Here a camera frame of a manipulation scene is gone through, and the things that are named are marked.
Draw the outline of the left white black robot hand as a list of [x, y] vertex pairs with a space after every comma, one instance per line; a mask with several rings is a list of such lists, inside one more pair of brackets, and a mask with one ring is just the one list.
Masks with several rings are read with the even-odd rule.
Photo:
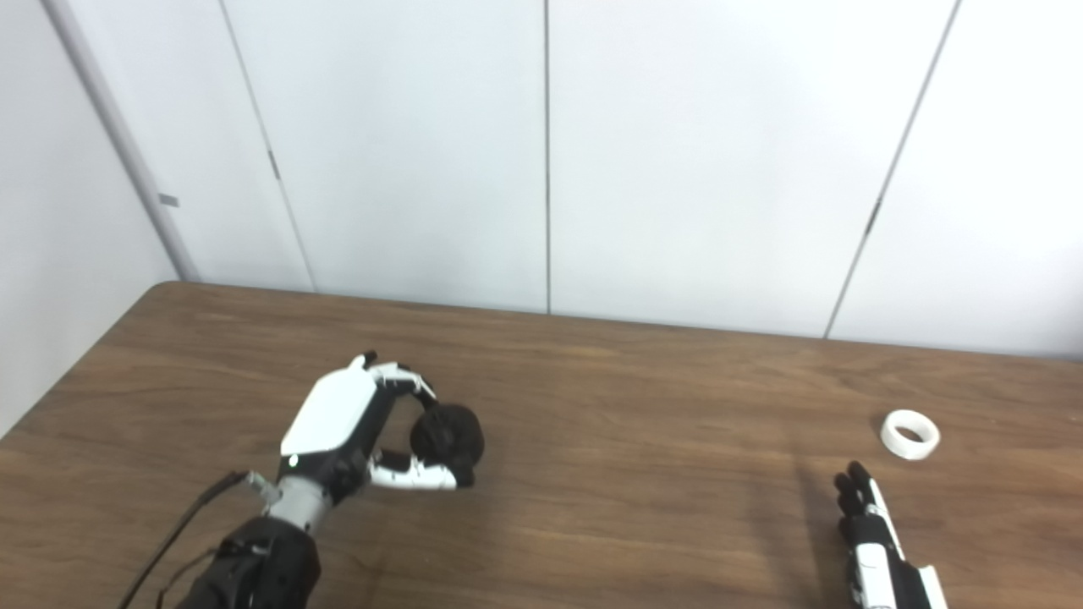
[[[306, 480], [336, 506], [363, 485], [455, 490], [477, 482], [485, 439], [477, 413], [441, 403], [421, 374], [375, 352], [321, 377], [283, 436], [278, 480]], [[399, 398], [414, 398], [421, 415], [406, 453], [377, 448]]]

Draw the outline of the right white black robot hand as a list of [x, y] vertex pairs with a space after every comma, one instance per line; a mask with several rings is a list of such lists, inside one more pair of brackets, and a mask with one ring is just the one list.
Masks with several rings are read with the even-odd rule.
[[852, 459], [834, 478], [851, 608], [947, 608], [936, 568], [905, 558], [879, 485]]

